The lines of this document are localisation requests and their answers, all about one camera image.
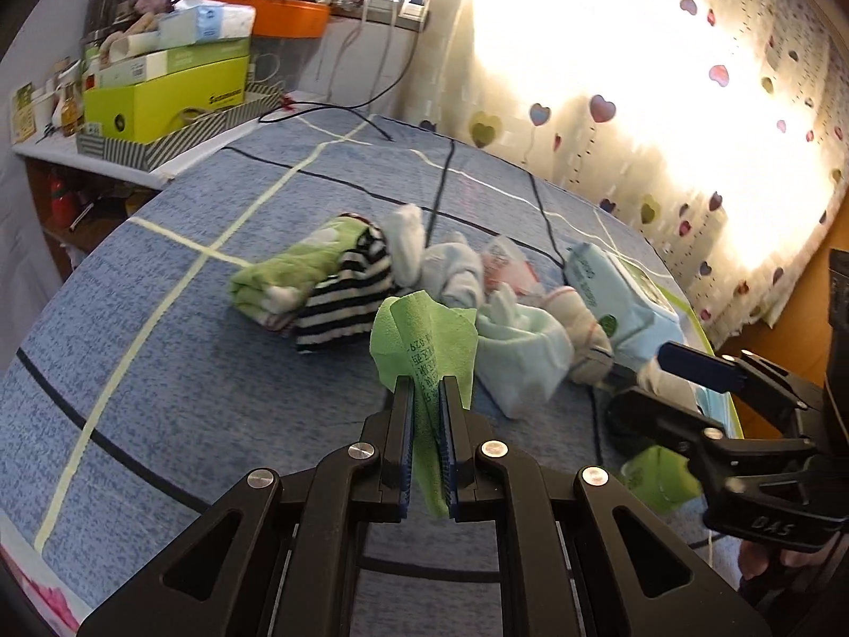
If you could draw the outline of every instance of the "curtain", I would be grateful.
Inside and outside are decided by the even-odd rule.
[[[430,11],[406,121],[640,231],[716,346],[778,319],[847,184],[849,72],[808,0]]]

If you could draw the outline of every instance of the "striped sock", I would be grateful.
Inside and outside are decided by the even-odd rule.
[[[340,256],[337,274],[320,282],[294,321],[299,352],[345,345],[370,333],[383,300],[397,291],[383,232],[369,226]]]

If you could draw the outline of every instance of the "blue bedsheet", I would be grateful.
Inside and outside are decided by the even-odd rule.
[[[237,265],[276,254],[343,211],[379,222],[412,202],[433,219],[434,243],[455,230],[478,249],[494,234],[513,238],[549,289],[563,283],[567,248],[591,239],[682,296],[640,235],[485,152],[389,119],[375,121],[394,142],[351,114],[309,120],[240,139],[119,227],[50,302],[0,383],[0,509],[88,607],[246,472],[315,466],[357,440],[380,407],[368,342],[297,354],[292,340],[229,306]],[[521,421],[504,419],[481,390],[473,408],[547,466],[596,461],[584,388],[564,383]],[[603,434],[601,449],[606,466],[621,463]],[[701,505],[670,518],[688,542],[706,538]],[[715,568],[735,582],[736,542],[715,546]],[[410,519],[375,526],[366,554],[498,566],[493,525],[432,520],[415,492]],[[496,584],[363,572],[351,634],[466,635],[469,624],[501,634],[499,602]]]

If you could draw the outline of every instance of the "human hand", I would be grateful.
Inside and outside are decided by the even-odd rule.
[[[819,566],[825,563],[829,557],[831,548],[837,543],[837,534],[816,553],[800,553],[799,551],[781,551],[780,561],[785,567],[808,567]],[[740,543],[740,553],[737,556],[737,566],[743,579],[749,580],[758,575],[763,575],[769,567],[771,550],[762,544],[753,541]]]

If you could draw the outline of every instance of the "orange container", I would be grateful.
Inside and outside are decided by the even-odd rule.
[[[330,7],[298,0],[219,0],[256,9],[254,36],[321,38],[330,20]]]

